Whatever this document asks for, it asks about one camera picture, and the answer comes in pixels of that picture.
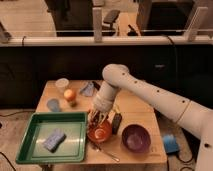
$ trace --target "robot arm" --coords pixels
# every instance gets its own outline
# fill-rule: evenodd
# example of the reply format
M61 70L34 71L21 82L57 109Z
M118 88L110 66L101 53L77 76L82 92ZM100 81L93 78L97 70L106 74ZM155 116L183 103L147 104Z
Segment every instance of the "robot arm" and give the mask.
M93 99L94 108L108 113L120 88L127 89L163 115L201 140L196 171L213 170L213 111L185 97L166 91L129 74L124 65L110 64L103 69L104 81Z

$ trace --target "black cabinet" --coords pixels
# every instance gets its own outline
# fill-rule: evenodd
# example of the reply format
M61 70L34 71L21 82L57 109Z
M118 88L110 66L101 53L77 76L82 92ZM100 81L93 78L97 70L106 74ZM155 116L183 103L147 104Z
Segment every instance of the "black cabinet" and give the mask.
M124 64L136 78L213 107L212 46L176 48L176 55L172 45L0 48L0 107L36 107L46 81L102 79L110 63Z
M27 49L0 50L0 107L35 107L39 93L32 56Z

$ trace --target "wooden table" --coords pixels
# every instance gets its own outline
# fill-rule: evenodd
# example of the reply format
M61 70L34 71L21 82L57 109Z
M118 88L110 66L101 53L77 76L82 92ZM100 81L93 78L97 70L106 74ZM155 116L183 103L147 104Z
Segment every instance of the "wooden table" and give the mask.
M63 95L56 89L54 83L55 81L47 82L36 112L49 112L46 103L51 98L57 98L59 100L62 112L88 111L88 109L91 108L92 97L85 97L80 94L77 96L77 105L75 107L70 107L63 98ZM69 87L79 91L79 88L83 87L84 84L86 84L86 81L70 81ZM126 90L121 90L119 92L115 103L120 108L123 120L118 134L110 137L107 142L101 144L101 147L120 158L120 162L116 163L105 154L95 151L89 144L87 144L85 159L80 164L166 163L167 157L153 108ZM111 120L112 117L113 113L109 115L109 120ZM143 125L150 133L151 146L149 152L146 154L133 154L126 150L121 143L122 130L127 125L133 123Z

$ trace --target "metal spoon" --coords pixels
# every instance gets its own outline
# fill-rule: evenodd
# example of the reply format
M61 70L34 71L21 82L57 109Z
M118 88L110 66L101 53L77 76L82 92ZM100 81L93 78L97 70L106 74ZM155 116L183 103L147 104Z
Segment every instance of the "metal spoon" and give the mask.
M111 154L111 153L106 152L106 151L103 150L98 144L93 143L93 142L91 142L91 144L92 144L92 148L93 148L94 150L97 150L97 151L100 151L100 152L106 154L107 156L109 156L110 158L112 158L113 160L115 160L116 162L119 162L119 161L120 161L119 158L117 158L116 156L114 156L114 155Z

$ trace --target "plastic tray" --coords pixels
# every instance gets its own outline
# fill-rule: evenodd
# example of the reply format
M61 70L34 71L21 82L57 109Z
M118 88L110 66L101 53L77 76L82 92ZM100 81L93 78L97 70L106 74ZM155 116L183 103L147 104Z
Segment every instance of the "plastic tray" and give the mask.
M80 162L84 159L87 113L35 113L32 115L16 157L18 164ZM66 139L54 153L43 147L45 139L59 128Z

